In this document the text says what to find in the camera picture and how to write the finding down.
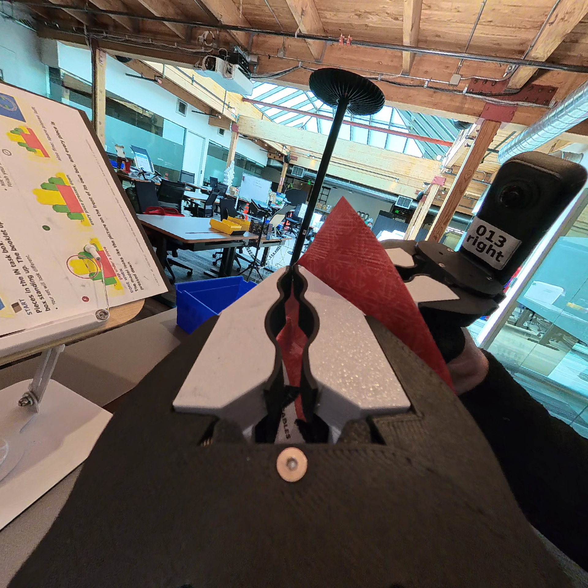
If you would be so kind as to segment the printed plastic toy bag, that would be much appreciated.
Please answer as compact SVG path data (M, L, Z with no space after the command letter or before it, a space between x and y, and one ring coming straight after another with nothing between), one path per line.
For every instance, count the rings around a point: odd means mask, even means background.
M449 370L421 313L382 244L342 198L299 259L299 265L327 284L365 315L376 318L428 364L454 393ZM307 336L298 326L299 304L290 295L286 323L277 335L289 384L299 386ZM304 443L296 417L300 396L282 411L277 443Z

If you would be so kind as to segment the person's right hand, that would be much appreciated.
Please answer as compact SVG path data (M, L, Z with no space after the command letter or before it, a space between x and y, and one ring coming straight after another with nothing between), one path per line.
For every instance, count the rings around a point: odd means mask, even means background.
M466 337L465 346L459 356L447 363L453 386L458 395L478 386L488 375L489 361L483 350L471 337Z

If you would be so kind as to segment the white ceiling projector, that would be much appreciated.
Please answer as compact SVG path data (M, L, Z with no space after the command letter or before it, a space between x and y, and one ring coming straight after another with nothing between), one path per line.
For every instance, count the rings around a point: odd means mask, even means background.
M197 74L213 79L227 92L250 97L254 90L251 76L244 73L237 64L232 64L221 56L206 55L196 61L194 70Z

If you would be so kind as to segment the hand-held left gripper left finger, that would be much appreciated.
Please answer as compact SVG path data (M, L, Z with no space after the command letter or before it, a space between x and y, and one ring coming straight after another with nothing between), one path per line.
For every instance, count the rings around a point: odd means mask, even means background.
M176 413L212 416L275 442L285 403L277 334L285 324L292 269L282 268L216 317L173 400Z

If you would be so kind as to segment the person's right forearm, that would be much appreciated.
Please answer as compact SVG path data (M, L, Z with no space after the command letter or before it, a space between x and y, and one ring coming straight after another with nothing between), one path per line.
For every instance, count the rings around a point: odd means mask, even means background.
M587 439L551 416L483 350L486 378L460 394L529 523L587 570Z

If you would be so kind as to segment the ribbed air duct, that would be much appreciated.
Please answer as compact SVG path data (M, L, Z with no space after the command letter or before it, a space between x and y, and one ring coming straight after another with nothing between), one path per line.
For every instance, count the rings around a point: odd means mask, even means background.
M504 144L497 154L500 165L510 158L543 146L587 119L587 82L576 88L539 121Z

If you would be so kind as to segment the black office chair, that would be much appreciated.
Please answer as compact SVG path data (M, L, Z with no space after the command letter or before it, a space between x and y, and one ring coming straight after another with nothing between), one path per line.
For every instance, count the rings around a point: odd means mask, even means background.
M157 189L157 198L160 206L173 208L182 213L182 202L184 200L186 184L166 179L160 181Z

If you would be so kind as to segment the blue plastic bin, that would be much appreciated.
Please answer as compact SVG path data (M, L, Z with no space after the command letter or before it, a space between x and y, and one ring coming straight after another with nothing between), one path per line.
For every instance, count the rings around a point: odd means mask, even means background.
M253 289L242 276L220 277L176 285L177 324L191 334L213 316Z

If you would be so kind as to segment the yellow plastic bin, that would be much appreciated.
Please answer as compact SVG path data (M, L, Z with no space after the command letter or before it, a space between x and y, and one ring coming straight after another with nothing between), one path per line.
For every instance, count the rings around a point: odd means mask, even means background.
M249 230L251 222L235 217L228 217L227 219L221 220L211 218L209 225L214 231L225 235L242 236Z

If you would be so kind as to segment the white document stand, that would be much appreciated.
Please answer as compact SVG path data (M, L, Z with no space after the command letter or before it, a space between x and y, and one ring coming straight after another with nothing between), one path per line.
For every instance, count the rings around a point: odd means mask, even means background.
M78 467L106 427L110 413L52 380L63 339L106 321L18 352L44 348L32 379L1 384L1 527Z

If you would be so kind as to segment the black pole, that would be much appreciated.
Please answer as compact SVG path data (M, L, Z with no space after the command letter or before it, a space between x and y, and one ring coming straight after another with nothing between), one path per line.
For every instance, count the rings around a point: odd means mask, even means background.
M311 224L345 114L349 112L352 115L369 116L378 113L385 104L384 94L378 86L365 77L347 70L334 68L317 70L309 78L309 87L324 104L335 108L335 114L305 215L293 247L290 266L294 266L298 262L302 253L307 231Z

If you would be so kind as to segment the printed instruction sheet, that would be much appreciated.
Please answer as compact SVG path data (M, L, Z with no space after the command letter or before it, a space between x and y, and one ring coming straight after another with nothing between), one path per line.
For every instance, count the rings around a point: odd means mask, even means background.
M169 287L86 114L1 83L1 356Z

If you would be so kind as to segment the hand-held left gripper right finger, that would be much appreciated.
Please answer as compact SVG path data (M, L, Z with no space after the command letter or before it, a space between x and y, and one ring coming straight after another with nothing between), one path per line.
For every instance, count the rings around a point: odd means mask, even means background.
M318 390L313 413L328 425L329 442L351 420L406 413L410 401L366 315L309 270L295 269L313 319L305 349Z

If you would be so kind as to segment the white whiteboard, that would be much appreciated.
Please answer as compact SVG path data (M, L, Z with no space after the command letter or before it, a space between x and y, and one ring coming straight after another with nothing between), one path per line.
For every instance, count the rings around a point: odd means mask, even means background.
M248 202L255 201L261 203L261 206L267 207L271 187L272 182L270 180L243 173L239 186L239 199Z

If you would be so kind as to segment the wooden desk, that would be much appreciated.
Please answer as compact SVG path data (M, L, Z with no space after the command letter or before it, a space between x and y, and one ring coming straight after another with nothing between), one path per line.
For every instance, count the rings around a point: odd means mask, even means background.
M249 232L242 235L229 235L217 231L210 227L209 219L202 217L139 214L136 218L145 228L155 233L156 256L162 267L170 272L172 283L175 283L176 278L168 262L168 251L173 241L179 243L178 249L188 251L222 249L223 255L218 276L228 277L232 274L236 248L244 247L249 242L258 245L260 240L259 236Z

